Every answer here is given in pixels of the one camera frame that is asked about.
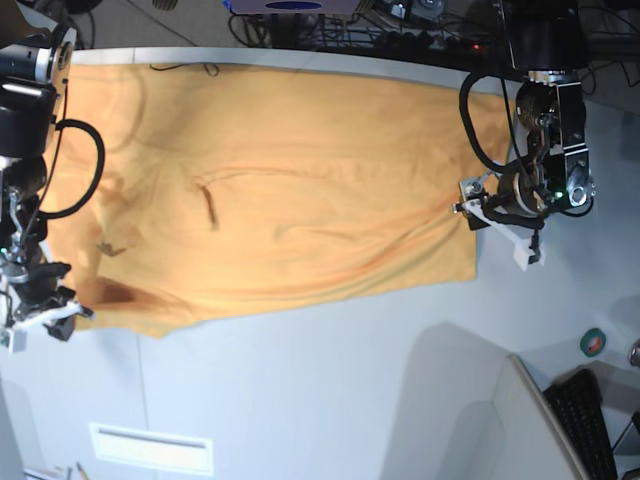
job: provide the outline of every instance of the wrinkled fabric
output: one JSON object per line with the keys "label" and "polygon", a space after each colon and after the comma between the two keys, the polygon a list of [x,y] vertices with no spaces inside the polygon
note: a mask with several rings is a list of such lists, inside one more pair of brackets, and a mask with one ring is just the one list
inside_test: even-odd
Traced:
{"label": "wrinkled fabric", "polygon": [[[503,159],[503,100],[470,106],[485,151]],[[161,337],[475,275],[474,234],[450,207],[458,181],[483,168],[456,90],[227,65],[217,77],[202,65],[74,66],[67,117],[107,148],[91,202],[49,225],[56,260],[73,265],[66,284],[97,312],[78,328]],[[45,210],[83,194],[94,158],[85,134],[65,131]]]}

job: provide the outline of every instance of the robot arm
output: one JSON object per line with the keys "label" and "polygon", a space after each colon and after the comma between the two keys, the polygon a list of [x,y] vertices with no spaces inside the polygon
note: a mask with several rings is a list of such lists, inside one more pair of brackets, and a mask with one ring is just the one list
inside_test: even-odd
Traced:
{"label": "robot arm", "polygon": [[[595,183],[589,169],[585,139],[586,109],[578,69],[587,65],[587,44],[574,0],[501,0],[496,4],[504,27],[505,63],[523,77],[516,98],[518,121],[525,127],[527,152],[500,165],[482,150],[469,115],[471,87],[485,74],[471,73],[460,90],[460,114],[476,156],[487,174],[460,182],[461,212],[471,230],[498,228],[516,246],[523,269],[544,260],[539,231],[555,213],[581,216],[594,201]],[[506,87],[502,80],[507,114]],[[509,118],[512,142],[515,135]],[[498,178],[496,192],[484,186],[489,175]],[[580,214],[568,212],[588,205]],[[533,231],[531,239],[516,233]]]}
{"label": "robot arm", "polygon": [[[31,26],[15,0],[0,0],[0,24],[0,269],[10,287],[7,294],[19,301],[0,326],[0,344],[17,352],[25,348],[29,328],[44,326],[49,335],[66,341],[76,314],[93,316],[74,300],[73,290],[59,286],[71,266],[47,262],[40,242],[49,220],[75,213],[95,191],[104,145],[89,125],[60,118],[60,110],[66,113],[62,105],[75,31],[63,25],[52,30]],[[42,155],[54,132],[67,127],[86,131],[96,142],[96,177],[78,204],[46,213],[40,210],[38,192],[44,188],[46,193],[53,172],[47,174]]]}

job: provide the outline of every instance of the table surface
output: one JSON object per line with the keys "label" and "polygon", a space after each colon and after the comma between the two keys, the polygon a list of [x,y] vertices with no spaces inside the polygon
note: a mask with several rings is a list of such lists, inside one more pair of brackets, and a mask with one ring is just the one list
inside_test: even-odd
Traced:
{"label": "table surface", "polygon": [[[233,63],[454,88],[465,76],[282,50],[131,48],[78,52],[73,61]],[[512,96],[517,88],[509,85]],[[500,94],[495,79],[478,90]],[[97,462],[88,429],[95,421],[211,438],[219,478],[436,478],[458,416],[491,398],[509,352],[544,387],[589,363],[578,343],[599,327],[608,343],[597,360],[610,367],[612,384],[633,384],[640,376],[625,352],[640,336],[640,118],[587,109],[597,203],[585,218],[548,221],[544,267],[520,271],[508,241],[487,229],[477,235],[471,282],[204,322],[161,341],[123,330],[81,332],[67,345],[36,335],[24,355],[0,355],[25,462],[80,460],[92,479],[181,478],[131,476],[130,467]],[[605,416],[616,438],[628,415]]]}

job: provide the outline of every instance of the cable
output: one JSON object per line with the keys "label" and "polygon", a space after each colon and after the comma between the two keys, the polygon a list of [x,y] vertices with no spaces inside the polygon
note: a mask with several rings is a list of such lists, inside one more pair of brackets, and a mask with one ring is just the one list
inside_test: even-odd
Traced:
{"label": "cable", "polygon": [[165,25],[164,23],[162,23],[160,20],[158,20],[157,18],[155,18],[153,15],[151,15],[150,13],[148,13],[146,10],[144,10],[142,7],[136,5],[132,0],[124,0],[126,3],[128,3],[129,5],[131,5],[133,8],[135,8],[138,12],[140,12],[142,15],[144,15],[145,17],[147,17],[149,20],[151,20],[153,23],[155,23],[156,25],[158,25],[159,27],[165,29],[167,32],[172,33],[173,35],[175,35],[176,37],[180,37],[182,40],[184,40],[185,42],[187,42],[189,45],[191,45],[192,47],[197,47],[198,44],[195,43],[193,40],[191,40],[188,37],[185,37],[184,35],[182,35],[180,32],[176,32],[173,28],[169,27],[168,25]]}
{"label": "cable", "polygon": [[638,37],[640,36],[640,34],[638,33],[631,33],[631,32],[611,32],[611,31],[606,31],[606,30],[592,30],[591,32],[589,32],[589,34],[600,34],[600,35],[612,35],[612,36],[622,36],[622,37]]}
{"label": "cable", "polygon": [[636,27],[633,23],[631,23],[630,21],[622,18],[618,13],[614,12],[613,10],[609,10],[608,8],[596,7],[596,6],[586,6],[586,7],[580,7],[578,10],[592,10],[592,11],[597,10],[599,12],[607,13],[607,14],[613,16],[613,17],[616,17],[622,23],[626,23],[636,33],[640,33],[640,29],[638,29],[638,27]]}
{"label": "cable", "polygon": [[522,155],[520,155],[520,149],[518,148],[518,142],[516,142],[516,132],[513,128],[513,120],[511,118],[511,107],[509,106],[509,93],[507,92],[507,83],[504,78],[500,79],[500,85],[502,86],[502,96],[504,97],[504,109],[507,111],[507,122],[509,124],[509,134],[511,135],[511,143],[513,143],[513,150],[516,152],[516,157],[519,162],[522,162]]}
{"label": "cable", "polygon": [[462,124],[464,125],[464,130],[467,133],[467,137],[469,138],[471,148],[485,167],[497,173],[516,173],[520,169],[521,162],[509,162],[506,165],[500,165],[491,160],[491,158],[489,158],[484,150],[482,150],[482,146],[478,141],[476,131],[473,128],[473,121],[471,120],[471,115],[469,113],[469,93],[471,92],[471,87],[473,87],[473,85],[478,80],[486,77],[487,75],[487,73],[471,72],[469,75],[467,75],[467,78],[464,79],[464,82],[462,82],[459,97],[460,117],[462,118]]}
{"label": "cable", "polygon": [[[67,106],[69,105],[69,82],[67,81],[64,87],[64,106],[62,107],[62,121],[67,119]],[[45,197],[47,196],[47,192],[49,191],[49,186],[51,185],[51,179],[53,178],[53,172],[56,169],[56,165],[58,164],[58,155],[60,154],[60,145],[62,144],[62,130],[58,135],[58,142],[56,144],[56,151],[53,155],[53,161],[51,162],[51,171],[49,172],[49,178],[47,178],[47,183],[44,186],[44,191],[42,192],[42,196],[38,201],[38,206],[31,214],[31,218],[27,223],[27,226],[22,231],[22,235],[20,235],[20,246],[24,247],[27,237],[31,233],[33,226],[36,223],[36,219],[38,218],[38,212],[40,211],[40,207],[42,207],[42,203],[44,202]]]}
{"label": "cable", "polygon": [[440,29],[441,29],[441,30],[443,30],[444,32],[448,33],[449,35],[452,35],[452,36],[454,36],[454,37],[456,37],[456,38],[459,38],[460,40],[468,40],[468,41],[470,41],[470,42],[475,42],[475,43],[477,43],[478,45],[492,45],[493,43],[495,43],[495,36],[494,36],[491,32],[489,32],[489,31],[485,31],[485,32],[478,32],[478,35],[486,35],[486,36],[488,36],[488,37],[489,37],[489,38],[487,38],[487,39],[478,39],[478,38],[473,38],[473,37],[471,36],[471,35],[474,35],[474,34],[469,34],[469,33],[467,33],[467,34],[463,34],[463,35],[461,35],[461,34],[460,34],[460,33],[458,33],[458,32],[455,32],[455,33],[454,33],[454,32],[452,32],[452,31],[450,31],[450,30],[447,30],[447,29],[445,28],[445,27],[448,27],[448,26],[451,26],[451,25],[473,25],[473,24],[468,23],[468,22],[466,22],[466,21],[465,21],[465,22],[462,22],[462,21],[454,21],[454,22],[448,22],[448,23],[445,23],[445,24],[442,24],[442,23],[441,23],[441,24],[440,24]]}
{"label": "cable", "polygon": [[388,30],[383,27],[382,25],[380,25],[377,22],[374,22],[373,20],[371,20],[369,17],[367,17],[366,15],[360,15],[360,18],[362,18],[363,20],[366,20],[367,22],[369,22],[371,25],[373,25],[374,27],[382,30],[383,32],[388,32]]}
{"label": "cable", "polygon": [[309,29],[309,32],[302,38],[302,41],[304,42],[305,40],[308,40],[309,38],[311,38],[311,36],[313,36],[313,34],[315,33],[315,31],[318,29],[318,27],[320,26],[320,15],[316,15],[316,21],[315,23],[311,26],[311,28]]}
{"label": "cable", "polygon": [[42,216],[46,220],[56,220],[58,218],[65,218],[70,215],[73,215],[78,210],[80,210],[89,200],[91,200],[91,197],[97,190],[98,185],[100,184],[100,180],[102,179],[102,172],[104,172],[104,163],[105,163],[106,154],[105,154],[104,142],[102,141],[102,137],[100,136],[100,133],[98,133],[98,131],[88,123],[81,122],[80,120],[62,120],[61,122],[58,122],[56,124],[56,130],[59,130],[60,133],[62,133],[62,131],[65,128],[77,128],[79,130],[86,132],[93,139],[93,141],[96,144],[96,149],[98,151],[98,158],[96,160],[96,170],[95,170],[95,173],[93,174],[93,179],[91,180],[91,184],[89,185],[89,188],[87,189],[85,194],[80,198],[80,200],[78,200],[71,207],[65,208],[64,210],[61,210],[59,212],[54,212],[54,213],[42,212]]}
{"label": "cable", "polygon": [[582,76],[580,78],[580,81],[583,82],[589,76],[591,76],[593,78],[593,87],[591,88],[591,90],[589,92],[585,92],[584,88],[583,88],[582,92],[585,95],[593,95],[594,93],[596,93],[596,89],[597,89],[596,72],[598,70],[602,70],[604,68],[609,68],[612,65],[620,65],[620,68],[622,68],[622,72],[624,73],[624,77],[627,80],[627,86],[629,88],[636,87],[637,85],[640,84],[640,79],[636,80],[635,82],[631,82],[631,78],[629,77],[629,71],[627,70],[627,67],[624,65],[624,63],[619,62],[619,61],[612,61],[612,62],[603,63],[602,65],[598,65],[597,67],[594,67],[592,65],[588,65],[587,66],[587,69],[589,70],[589,73],[587,73],[584,76]]}
{"label": "cable", "polygon": [[402,23],[402,19],[399,19],[397,17],[393,17],[394,19],[398,20],[398,23],[393,23],[391,20],[388,20],[386,17],[384,17],[380,12],[376,11],[376,10],[371,10],[371,13],[375,14],[376,18],[378,20],[380,20],[381,22],[383,22],[385,25],[400,30],[401,25],[400,23]]}
{"label": "cable", "polygon": [[93,12],[87,12],[89,15],[89,22],[91,23],[91,46],[89,47],[91,50],[96,48],[96,19],[93,16]]}
{"label": "cable", "polygon": [[593,205],[596,203],[596,199],[595,197],[589,197],[591,199],[591,202],[589,202],[589,206],[587,207],[586,210],[579,212],[579,213],[571,213],[567,210],[564,210],[562,212],[560,212],[562,215],[566,216],[566,217],[572,217],[572,218],[581,218],[581,217],[586,217],[587,215],[589,215],[589,212],[591,212],[591,210],[593,210]]}
{"label": "cable", "polygon": [[[235,31],[233,27],[233,21],[236,18],[240,18],[242,21],[242,27],[244,30],[244,35],[246,37],[246,40],[243,40],[242,38],[240,38],[240,35],[238,35],[238,33]],[[259,24],[260,20],[262,20],[261,16],[256,18],[255,15],[238,15],[236,13],[231,13],[229,20],[227,21],[227,26],[229,27],[229,31],[231,32],[231,35],[233,35],[233,38],[235,38],[239,43],[241,43],[245,47],[267,48],[266,39],[267,39],[268,32],[264,25]],[[254,41],[253,37],[251,36],[249,27],[251,27],[254,30],[256,36],[258,37],[257,40]]]}
{"label": "cable", "polygon": [[[154,65],[149,65],[149,68],[154,72],[167,72],[169,70],[175,70],[177,68],[188,67],[190,65],[202,65],[204,70],[209,74],[210,77],[217,77],[220,74],[220,67],[215,63],[178,63],[177,65],[171,65],[170,67],[156,67]],[[215,72],[209,70],[209,65],[215,68]]]}
{"label": "cable", "polygon": [[4,326],[7,328],[11,328],[15,323],[13,321],[13,298],[11,297],[11,294],[6,290],[0,290],[0,295],[2,295],[6,301],[5,308],[7,309],[7,319],[4,322]]}
{"label": "cable", "polygon": [[455,13],[451,13],[451,12],[442,12],[439,16],[438,16],[438,21],[441,22],[442,21],[442,17],[448,15],[450,17],[455,18],[456,20],[458,20],[460,23],[467,23],[469,25],[474,25],[476,27],[482,27],[484,29],[486,29],[487,32],[491,31],[491,27],[489,25],[487,25],[486,23],[480,23],[480,22],[476,22],[475,20],[470,20],[467,17],[463,17],[461,15],[457,15]]}

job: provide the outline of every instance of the floor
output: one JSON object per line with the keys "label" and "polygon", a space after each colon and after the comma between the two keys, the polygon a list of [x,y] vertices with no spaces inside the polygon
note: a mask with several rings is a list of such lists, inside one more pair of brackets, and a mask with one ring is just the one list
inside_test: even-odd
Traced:
{"label": "floor", "polygon": [[[600,0],[585,0],[598,4]],[[132,3],[150,15],[145,15]],[[469,0],[451,0],[450,11],[464,12],[463,5]],[[625,13],[623,17],[639,24],[638,18]],[[153,7],[151,0],[104,0],[95,10],[95,48],[118,47],[241,47],[229,32],[227,21],[229,11],[221,0],[181,0],[172,12],[163,12]],[[87,43],[90,42],[92,26],[87,15],[76,18]],[[584,14],[585,28],[590,30],[624,31],[625,24],[615,19],[603,20],[598,12]],[[634,64],[627,64],[631,82],[640,76]],[[591,79],[585,80],[585,89],[591,90]],[[640,114],[640,88],[629,88],[619,66],[612,66],[597,72],[597,90],[589,99],[626,111]]]}
{"label": "floor", "polygon": [[[154,18],[200,47],[239,47],[227,28],[229,11],[220,0],[182,0],[172,12],[163,12],[151,0],[131,0]],[[180,47],[189,43],[154,23],[128,0],[105,0],[94,11],[95,48]],[[91,37],[87,15],[77,22],[86,38]]]}

